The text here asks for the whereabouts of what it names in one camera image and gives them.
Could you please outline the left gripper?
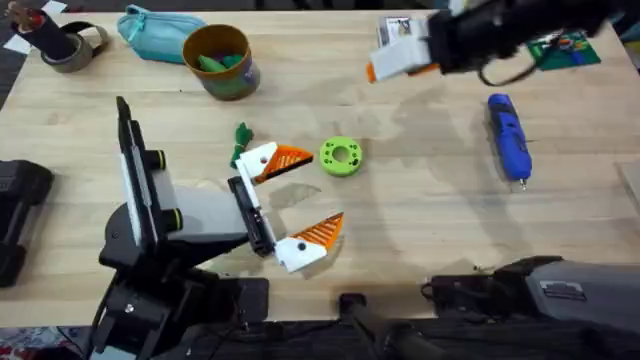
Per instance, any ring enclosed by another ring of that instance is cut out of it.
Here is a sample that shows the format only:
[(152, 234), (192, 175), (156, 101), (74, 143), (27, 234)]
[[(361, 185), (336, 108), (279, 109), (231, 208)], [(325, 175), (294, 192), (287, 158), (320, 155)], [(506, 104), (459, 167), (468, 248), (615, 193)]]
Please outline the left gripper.
[[(245, 170), (254, 184), (311, 163), (314, 155), (291, 145), (267, 143), (242, 153), (237, 168)], [(228, 180), (228, 192), (174, 186), (170, 177), (155, 178), (157, 196), (165, 213), (163, 225), (182, 226), (168, 232), (164, 240), (142, 238), (145, 223), (138, 214), (130, 184), (126, 202), (109, 218), (105, 245), (99, 255), (103, 266), (134, 272), (190, 269), (248, 243), (261, 257), (272, 254), (289, 273), (323, 259), (341, 233), (344, 213), (337, 213), (275, 243), (266, 217), (251, 203), (248, 190), (238, 176)]]

